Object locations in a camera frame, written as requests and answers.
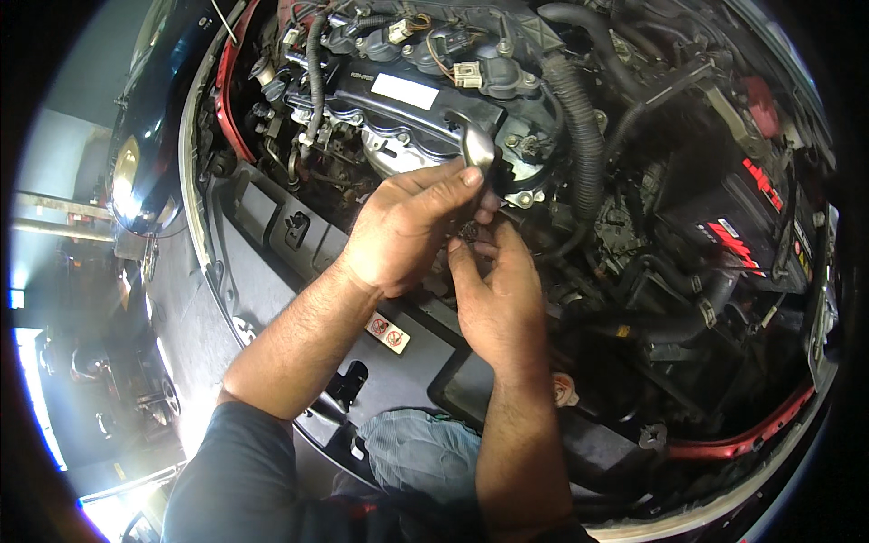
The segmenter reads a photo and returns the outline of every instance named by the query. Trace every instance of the man's left hand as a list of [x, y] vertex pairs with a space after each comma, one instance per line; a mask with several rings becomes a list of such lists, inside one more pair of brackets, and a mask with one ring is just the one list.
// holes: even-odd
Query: man's left hand
[[[480, 169], [463, 168], [461, 158], [389, 177], [365, 203], [337, 263], [373, 294], [404, 294], [431, 268], [454, 212], [482, 185]], [[487, 192], [474, 218], [488, 224], [499, 205]]]

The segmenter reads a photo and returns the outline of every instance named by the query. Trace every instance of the dark blue sleeve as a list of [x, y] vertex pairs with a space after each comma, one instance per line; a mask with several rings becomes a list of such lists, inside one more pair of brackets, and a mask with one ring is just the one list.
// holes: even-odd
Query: dark blue sleeve
[[303, 498], [288, 431], [271, 415], [231, 401], [217, 406], [199, 451], [178, 478], [163, 541], [392, 539], [397, 522], [389, 512], [353, 512], [341, 501]]

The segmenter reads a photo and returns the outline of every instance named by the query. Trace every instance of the car battery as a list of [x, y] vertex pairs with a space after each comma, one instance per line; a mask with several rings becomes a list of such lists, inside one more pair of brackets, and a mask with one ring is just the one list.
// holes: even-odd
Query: car battery
[[706, 258], [714, 260], [727, 250], [745, 268], [758, 269], [746, 272], [757, 289], [802, 293], [812, 281], [812, 211], [798, 187], [786, 275], [773, 281], [768, 272], [779, 246], [777, 226], [785, 220], [787, 197], [786, 189], [776, 186], [729, 132], [716, 129], [673, 155], [655, 214]]

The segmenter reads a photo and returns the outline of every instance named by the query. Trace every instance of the hand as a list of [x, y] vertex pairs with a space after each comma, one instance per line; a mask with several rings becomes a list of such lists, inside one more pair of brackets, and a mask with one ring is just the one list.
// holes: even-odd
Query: hand
[[495, 230], [494, 245], [477, 242], [475, 247], [494, 259], [485, 279], [465, 242], [454, 238], [447, 249], [459, 326], [468, 345], [501, 378], [548, 371], [541, 280], [528, 247], [506, 221]]
[[[389, 177], [369, 197], [356, 220], [339, 265], [376, 295], [394, 298], [428, 271], [454, 212], [482, 187], [479, 168], [461, 158]], [[500, 201], [485, 194], [474, 218], [492, 221]]]

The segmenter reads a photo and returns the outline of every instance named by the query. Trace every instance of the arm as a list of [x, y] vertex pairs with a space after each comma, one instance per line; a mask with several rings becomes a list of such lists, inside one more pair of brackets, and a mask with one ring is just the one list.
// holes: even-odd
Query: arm
[[[431, 267], [448, 216], [482, 185], [461, 161], [390, 177], [369, 197], [347, 246], [323, 274], [245, 348], [218, 402], [243, 401], [294, 419], [316, 399], [382, 297], [412, 288]], [[476, 218], [492, 220], [484, 197]]]
[[495, 244], [476, 243], [494, 258], [477, 272], [467, 245], [448, 246], [459, 323], [468, 344], [494, 370], [494, 389], [477, 458], [477, 498], [498, 540], [526, 540], [570, 518], [567, 470], [555, 418], [540, 278], [509, 222]]

